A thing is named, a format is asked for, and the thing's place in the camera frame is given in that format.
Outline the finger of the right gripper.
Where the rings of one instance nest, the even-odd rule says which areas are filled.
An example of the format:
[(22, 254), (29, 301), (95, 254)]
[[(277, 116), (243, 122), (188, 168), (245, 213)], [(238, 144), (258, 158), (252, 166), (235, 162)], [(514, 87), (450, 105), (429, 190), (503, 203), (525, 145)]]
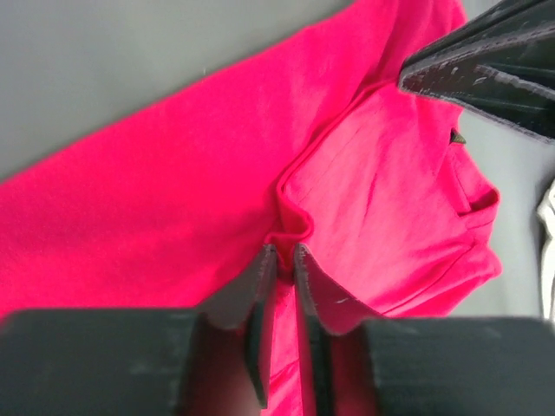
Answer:
[(554, 140), (554, 34), (461, 43), (407, 60), (399, 88), (456, 104), (535, 140)]
[(536, 29), (548, 23), (554, 23), (553, 1), (500, 1), (462, 27), (411, 55), (402, 64), (402, 69), (450, 48), (457, 48), (459, 43)]

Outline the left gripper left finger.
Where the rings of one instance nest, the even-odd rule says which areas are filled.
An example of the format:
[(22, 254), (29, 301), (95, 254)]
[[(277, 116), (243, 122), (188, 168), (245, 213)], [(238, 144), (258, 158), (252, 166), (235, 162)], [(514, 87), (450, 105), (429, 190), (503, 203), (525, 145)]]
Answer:
[(277, 253), (189, 309), (27, 309), (1, 325), (4, 415), (258, 415)]

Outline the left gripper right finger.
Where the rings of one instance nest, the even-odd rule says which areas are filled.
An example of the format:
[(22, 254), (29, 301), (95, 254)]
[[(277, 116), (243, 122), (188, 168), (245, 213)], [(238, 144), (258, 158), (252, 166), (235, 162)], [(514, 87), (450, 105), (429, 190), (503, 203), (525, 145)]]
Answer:
[(310, 415), (551, 415), (554, 327), (525, 317), (385, 317), (308, 248), (294, 254)]

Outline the bright pink-red t shirt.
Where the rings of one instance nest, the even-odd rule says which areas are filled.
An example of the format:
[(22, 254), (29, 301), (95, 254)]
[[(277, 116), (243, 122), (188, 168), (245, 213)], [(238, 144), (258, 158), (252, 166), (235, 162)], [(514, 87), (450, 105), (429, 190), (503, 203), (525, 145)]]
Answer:
[(498, 191), (460, 110), (401, 92), (457, 1), (356, 1), (1, 187), (1, 312), (192, 307), (277, 249), (270, 415), (307, 415), (293, 253), (389, 317), (443, 316), (501, 272)]

